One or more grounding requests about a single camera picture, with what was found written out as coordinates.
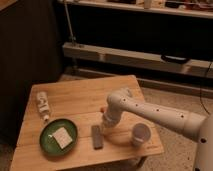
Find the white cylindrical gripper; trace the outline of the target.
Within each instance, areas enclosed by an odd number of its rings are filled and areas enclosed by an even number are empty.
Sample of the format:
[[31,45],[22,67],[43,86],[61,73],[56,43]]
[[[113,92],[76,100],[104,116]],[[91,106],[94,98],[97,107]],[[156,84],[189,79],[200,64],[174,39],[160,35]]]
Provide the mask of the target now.
[[101,122],[102,134],[106,135],[109,132],[111,132],[118,125],[120,120],[121,120],[120,116],[111,117],[108,113],[104,113]]

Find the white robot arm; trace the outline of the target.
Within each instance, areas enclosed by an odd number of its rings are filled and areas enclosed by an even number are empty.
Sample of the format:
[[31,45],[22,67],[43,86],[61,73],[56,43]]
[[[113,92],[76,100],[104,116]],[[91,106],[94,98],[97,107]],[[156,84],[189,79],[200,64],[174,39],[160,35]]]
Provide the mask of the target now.
[[213,171],[213,114],[200,115],[186,110],[137,100],[129,88],[121,88],[107,96],[102,116],[105,128],[115,127],[124,111],[182,134],[197,143],[193,171]]

